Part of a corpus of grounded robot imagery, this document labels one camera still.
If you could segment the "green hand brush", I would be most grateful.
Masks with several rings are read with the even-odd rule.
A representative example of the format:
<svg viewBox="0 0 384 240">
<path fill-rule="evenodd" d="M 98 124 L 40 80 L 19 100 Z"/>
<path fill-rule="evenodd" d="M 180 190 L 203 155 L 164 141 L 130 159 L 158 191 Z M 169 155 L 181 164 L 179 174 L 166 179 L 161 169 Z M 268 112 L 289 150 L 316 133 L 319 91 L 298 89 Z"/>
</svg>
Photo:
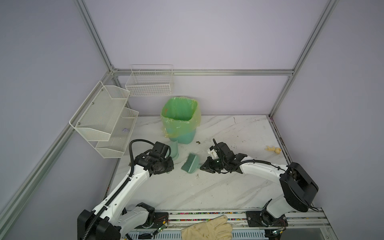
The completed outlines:
<svg viewBox="0 0 384 240">
<path fill-rule="evenodd" d="M 188 174 L 193 174 L 197 169 L 200 168 L 200 166 L 200 157 L 196 154 L 190 153 L 181 169 Z"/>
</svg>

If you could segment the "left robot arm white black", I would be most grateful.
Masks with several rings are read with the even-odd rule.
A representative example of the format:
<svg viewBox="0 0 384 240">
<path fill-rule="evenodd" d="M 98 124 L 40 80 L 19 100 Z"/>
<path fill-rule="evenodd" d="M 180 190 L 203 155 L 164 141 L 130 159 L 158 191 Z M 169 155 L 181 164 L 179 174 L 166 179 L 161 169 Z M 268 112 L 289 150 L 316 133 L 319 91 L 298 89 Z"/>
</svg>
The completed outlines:
<svg viewBox="0 0 384 240">
<path fill-rule="evenodd" d="M 149 228 L 155 222 L 154 207 L 139 203 L 128 212 L 126 206 L 139 187 L 152 175 L 169 173 L 174 169 L 171 147 L 152 143 L 152 148 L 133 155 L 134 141 L 128 145 L 130 171 L 111 193 L 92 211 L 84 210 L 77 220 L 79 240 L 119 240 L 137 227 Z"/>
</svg>

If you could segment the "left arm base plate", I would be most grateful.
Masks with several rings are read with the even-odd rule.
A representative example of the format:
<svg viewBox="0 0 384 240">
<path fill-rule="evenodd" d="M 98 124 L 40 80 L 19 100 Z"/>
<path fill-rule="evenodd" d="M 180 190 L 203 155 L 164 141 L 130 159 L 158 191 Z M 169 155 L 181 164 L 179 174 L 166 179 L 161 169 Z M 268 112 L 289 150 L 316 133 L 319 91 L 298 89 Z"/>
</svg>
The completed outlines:
<svg viewBox="0 0 384 240">
<path fill-rule="evenodd" d="M 163 222 L 168 222 L 169 213 L 167 212 L 153 212 L 149 213 L 146 222 L 142 225 L 144 229 L 157 229 L 163 225 Z"/>
</svg>

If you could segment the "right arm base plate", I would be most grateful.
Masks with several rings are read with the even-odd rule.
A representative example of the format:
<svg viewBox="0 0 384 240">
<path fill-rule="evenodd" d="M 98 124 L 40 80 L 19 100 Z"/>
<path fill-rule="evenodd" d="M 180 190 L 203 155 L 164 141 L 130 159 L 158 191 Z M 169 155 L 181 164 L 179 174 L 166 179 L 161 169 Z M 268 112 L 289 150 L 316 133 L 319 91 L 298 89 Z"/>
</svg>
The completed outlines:
<svg viewBox="0 0 384 240">
<path fill-rule="evenodd" d="M 274 218 L 266 211 L 247 211 L 246 219 L 249 227 L 287 227 L 288 222 L 285 215 Z"/>
</svg>

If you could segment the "green plastic dustpan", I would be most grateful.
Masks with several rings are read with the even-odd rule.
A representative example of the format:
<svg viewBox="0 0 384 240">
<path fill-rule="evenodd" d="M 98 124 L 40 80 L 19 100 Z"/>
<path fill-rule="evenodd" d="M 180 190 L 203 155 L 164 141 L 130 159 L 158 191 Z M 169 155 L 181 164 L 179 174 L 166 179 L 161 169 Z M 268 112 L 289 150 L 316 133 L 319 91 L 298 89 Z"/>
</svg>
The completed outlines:
<svg viewBox="0 0 384 240">
<path fill-rule="evenodd" d="M 170 141 L 170 157 L 175 161 L 179 157 L 179 147 L 178 147 L 178 141 Z"/>
</svg>

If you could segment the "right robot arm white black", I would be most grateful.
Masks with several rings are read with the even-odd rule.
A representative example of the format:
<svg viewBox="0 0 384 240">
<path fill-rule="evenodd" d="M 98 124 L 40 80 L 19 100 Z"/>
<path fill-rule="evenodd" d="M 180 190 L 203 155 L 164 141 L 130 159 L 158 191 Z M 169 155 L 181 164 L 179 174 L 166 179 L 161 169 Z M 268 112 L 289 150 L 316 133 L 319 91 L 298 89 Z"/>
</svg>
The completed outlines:
<svg viewBox="0 0 384 240">
<path fill-rule="evenodd" d="M 234 154 L 224 142 L 214 142 L 208 149 L 208 154 L 207 160 L 200 166 L 200 170 L 204 172 L 253 175 L 281 187 L 282 193 L 270 199 L 261 210 L 260 218 L 264 225 L 272 225 L 291 211 L 306 213 L 308 210 L 318 210 L 313 206 L 313 200 L 319 187 L 300 164 L 292 162 L 278 165 L 246 154 Z"/>
</svg>

